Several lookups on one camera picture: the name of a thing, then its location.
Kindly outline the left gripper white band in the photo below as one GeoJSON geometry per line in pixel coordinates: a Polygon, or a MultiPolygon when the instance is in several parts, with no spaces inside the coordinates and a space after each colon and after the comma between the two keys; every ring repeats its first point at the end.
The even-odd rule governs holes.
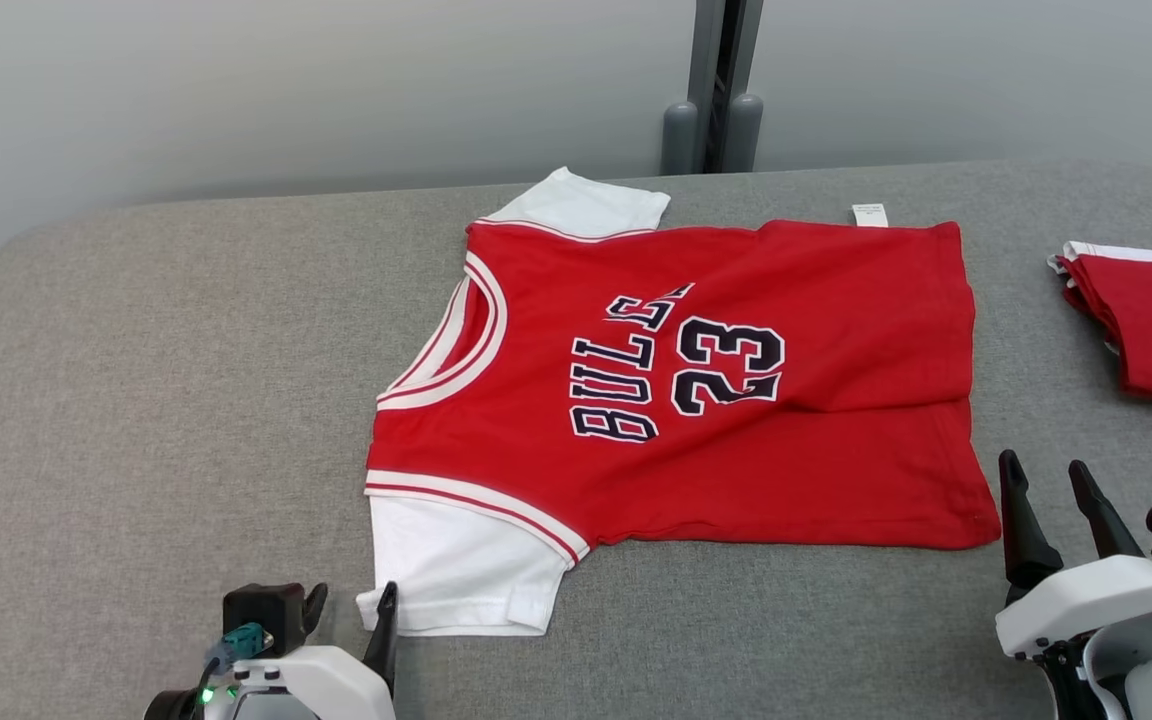
{"type": "MultiPolygon", "coordinates": [[[[328,583],[306,593],[301,609],[306,638],[319,626],[328,596],[328,583]]],[[[200,720],[396,720],[389,691],[396,689],[397,601],[397,583],[388,582],[376,605],[364,664],[335,646],[238,662],[232,679],[207,697],[200,720]]]]}

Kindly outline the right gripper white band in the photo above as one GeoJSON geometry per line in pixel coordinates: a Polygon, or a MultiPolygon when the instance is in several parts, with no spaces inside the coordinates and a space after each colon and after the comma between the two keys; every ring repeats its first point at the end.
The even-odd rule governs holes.
{"type": "Polygon", "coordinates": [[[1064,569],[1029,502],[1029,482],[1015,450],[1000,454],[1000,510],[1005,578],[1028,591],[996,614],[1005,655],[1038,655],[1043,641],[1070,641],[1106,626],[1152,614],[1152,560],[1082,460],[1071,460],[1076,506],[1087,520],[1101,560],[1064,569]]]}

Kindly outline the red Bulls 23 jersey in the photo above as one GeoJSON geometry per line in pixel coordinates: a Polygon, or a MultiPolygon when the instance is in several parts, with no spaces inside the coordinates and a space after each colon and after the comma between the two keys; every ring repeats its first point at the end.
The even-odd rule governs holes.
{"type": "Polygon", "coordinates": [[[660,227],[669,196],[550,173],[467,227],[463,275],[378,396],[376,588],[397,632],[543,635],[620,541],[969,550],[957,223],[660,227]]]}

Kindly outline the grey cylinder post foot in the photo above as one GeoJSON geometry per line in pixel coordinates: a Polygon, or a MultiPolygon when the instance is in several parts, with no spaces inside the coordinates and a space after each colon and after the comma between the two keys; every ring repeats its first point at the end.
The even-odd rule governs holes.
{"type": "Polygon", "coordinates": [[[756,94],[738,94],[727,104],[723,124],[723,173],[753,172],[764,103],[756,94]]]}
{"type": "Polygon", "coordinates": [[[696,170],[699,120],[700,111],[690,101],[672,104],[664,111],[660,176],[687,176],[696,170]]]}

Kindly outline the grey partition post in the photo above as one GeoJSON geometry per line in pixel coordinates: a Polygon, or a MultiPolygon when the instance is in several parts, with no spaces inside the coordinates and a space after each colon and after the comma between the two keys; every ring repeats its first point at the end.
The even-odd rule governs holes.
{"type": "Polygon", "coordinates": [[[695,172],[723,173],[726,108],[733,97],[755,94],[750,82],[763,9],[764,0],[696,1],[687,88],[687,100],[700,111],[695,172]]]}

